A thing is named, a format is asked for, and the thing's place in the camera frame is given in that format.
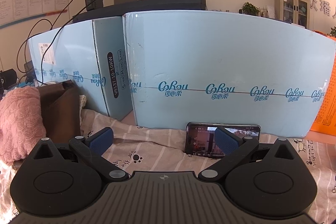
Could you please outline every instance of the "chinese characters on wall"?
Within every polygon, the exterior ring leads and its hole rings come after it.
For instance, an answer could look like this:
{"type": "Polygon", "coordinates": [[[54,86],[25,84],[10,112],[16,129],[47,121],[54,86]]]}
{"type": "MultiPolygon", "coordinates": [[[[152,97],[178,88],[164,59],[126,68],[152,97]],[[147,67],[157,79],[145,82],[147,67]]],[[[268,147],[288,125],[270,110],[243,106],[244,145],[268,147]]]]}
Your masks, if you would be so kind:
{"type": "MultiPolygon", "coordinates": [[[[317,0],[310,0],[310,8],[314,9],[315,11],[318,11],[316,4],[317,0]]],[[[325,0],[320,0],[320,11],[323,11],[323,13],[329,17],[331,13],[330,3],[325,0]]],[[[336,7],[335,7],[335,14],[332,17],[336,18],[336,7]]]]}

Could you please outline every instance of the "light blue box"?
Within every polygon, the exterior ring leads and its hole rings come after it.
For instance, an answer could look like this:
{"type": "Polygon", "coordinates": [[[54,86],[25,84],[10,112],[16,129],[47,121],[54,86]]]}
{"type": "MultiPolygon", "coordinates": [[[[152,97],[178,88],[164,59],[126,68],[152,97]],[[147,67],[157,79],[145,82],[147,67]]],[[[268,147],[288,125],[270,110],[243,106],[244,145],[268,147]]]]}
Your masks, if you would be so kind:
{"type": "Polygon", "coordinates": [[[29,39],[36,77],[43,82],[71,79],[87,97],[87,108],[121,120],[132,110],[122,17],[67,25],[52,42],[54,29],[29,39]]]}
{"type": "Polygon", "coordinates": [[[192,10],[126,13],[125,48],[136,124],[258,124],[302,138],[334,65],[333,40],[284,22],[192,10]]]}

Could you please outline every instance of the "green plant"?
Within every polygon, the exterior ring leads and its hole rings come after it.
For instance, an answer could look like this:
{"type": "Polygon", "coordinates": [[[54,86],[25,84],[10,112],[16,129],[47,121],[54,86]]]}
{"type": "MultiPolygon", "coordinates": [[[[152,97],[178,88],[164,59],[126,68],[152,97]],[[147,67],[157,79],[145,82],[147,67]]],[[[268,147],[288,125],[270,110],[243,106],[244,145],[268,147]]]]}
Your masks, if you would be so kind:
{"type": "Polygon", "coordinates": [[[255,7],[253,4],[249,2],[245,2],[241,9],[243,11],[243,14],[251,16],[257,16],[258,13],[260,12],[260,10],[257,7],[255,7]]]}
{"type": "Polygon", "coordinates": [[[336,37],[336,27],[335,27],[335,26],[334,26],[334,28],[331,28],[330,35],[331,35],[332,37],[336,37]]]}

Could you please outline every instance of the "smartphone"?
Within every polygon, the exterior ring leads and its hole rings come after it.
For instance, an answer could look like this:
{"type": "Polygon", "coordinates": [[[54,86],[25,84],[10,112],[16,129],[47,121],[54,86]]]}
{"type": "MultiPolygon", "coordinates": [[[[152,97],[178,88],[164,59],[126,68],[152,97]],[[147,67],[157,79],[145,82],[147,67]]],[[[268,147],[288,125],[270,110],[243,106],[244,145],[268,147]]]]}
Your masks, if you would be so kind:
{"type": "Polygon", "coordinates": [[[219,149],[214,140],[214,133],[217,127],[224,127],[238,137],[251,136],[259,140],[261,128],[258,125],[229,125],[215,123],[187,124],[185,150],[188,155],[202,156],[221,159],[225,154],[219,149]]]}

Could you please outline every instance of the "orange box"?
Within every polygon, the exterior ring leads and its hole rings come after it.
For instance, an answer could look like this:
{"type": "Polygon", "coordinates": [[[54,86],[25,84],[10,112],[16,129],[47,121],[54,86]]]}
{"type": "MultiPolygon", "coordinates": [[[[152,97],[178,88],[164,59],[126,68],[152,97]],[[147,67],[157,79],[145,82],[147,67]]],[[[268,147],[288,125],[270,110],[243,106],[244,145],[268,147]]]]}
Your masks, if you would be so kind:
{"type": "MultiPolygon", "coordinates": [[[[335,37],[331,37],[328,34],[322,34],[336,42],[335,37]]],[[[311,126],[310,130],[317,131],[324,134],[335,135],[336,136],[336,57],[334,61],[333,70],[331,72],[331,77],[329,81],[329,86],[320,110],[311,126]]]]}

